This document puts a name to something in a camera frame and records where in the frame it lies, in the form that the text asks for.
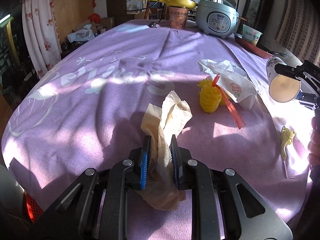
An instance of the yellow frying pan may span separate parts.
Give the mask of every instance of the yellow frying pan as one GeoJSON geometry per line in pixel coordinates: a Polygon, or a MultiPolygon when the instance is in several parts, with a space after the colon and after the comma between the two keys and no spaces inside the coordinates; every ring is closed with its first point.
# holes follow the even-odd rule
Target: yellow frying pan
{"type": "MultiPolygon", "coordinates": [[[[138,1],[158,1],[158,0],[138,0],[138,1]]],[[[190,10],[196,7],[196,2],[191,0],[159,0],[160,3],[166,4],[166,6],[175,6],[188,8],[190,10]]]]}

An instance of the white cup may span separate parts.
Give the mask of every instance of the white cup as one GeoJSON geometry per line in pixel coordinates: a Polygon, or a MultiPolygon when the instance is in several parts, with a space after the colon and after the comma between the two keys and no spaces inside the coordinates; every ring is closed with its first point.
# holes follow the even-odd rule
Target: white cup
{"type": "Polygon", "coordinates": [[[271,57],[266,64],[269,95],[274,101],[286,103],[293,100],[299,93],[301,82],[283,75],[279,75],[275,71],[276,64],[286,65],[278,57],[271,57]]]}

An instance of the rice cooker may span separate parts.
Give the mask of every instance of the rice cooker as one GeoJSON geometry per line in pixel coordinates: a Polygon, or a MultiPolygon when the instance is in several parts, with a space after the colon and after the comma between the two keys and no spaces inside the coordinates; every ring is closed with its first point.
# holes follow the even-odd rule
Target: rice cooker
{"type": "Polygon", "coordinates": [[[196,24],[205,34],[216,35],[222,38],[230,36],[237,24],[238,13],[227,0],[221,3],[200,0],[196,12],[196,24]]]}

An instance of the rice cooker lid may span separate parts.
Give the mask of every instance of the rice cooker lid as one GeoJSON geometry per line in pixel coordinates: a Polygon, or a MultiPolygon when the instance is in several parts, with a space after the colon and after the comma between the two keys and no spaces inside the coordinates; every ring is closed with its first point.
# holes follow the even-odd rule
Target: rice cooker lid
{"type": "Polygon", "coordinates": [[[236,9],[234,9],[231,6],[225,5],[225,4],[221,4],[221,3],[217,3],[217,2],[213,2],[213,1],[200,0],[198,3],[198,8],[199,8],[199,6],[210,7],[210,8],[213,8],[213,9],[216,9],[219,11],[224,11],[226,13],[230,13],[230,14],[237,16],[236,9]]]}

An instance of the brown paper tissue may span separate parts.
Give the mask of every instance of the brown paper tissue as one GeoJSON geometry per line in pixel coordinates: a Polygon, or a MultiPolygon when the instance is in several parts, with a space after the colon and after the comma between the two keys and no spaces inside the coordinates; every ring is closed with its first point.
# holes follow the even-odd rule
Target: brown paper tissue
{"type": "Polygon", "coordinates": [[[162,103],[162,109],[152,104],[143,116],[141,129],[151,136],[150,160],[146,188],[138,193],[155,209],[175,210],[185,200],[184,191],[178,191],[173,182],[173,166],[169,145],[172,135],[177,137],[192,114],[186,101],[171,91],[162,103]]]}

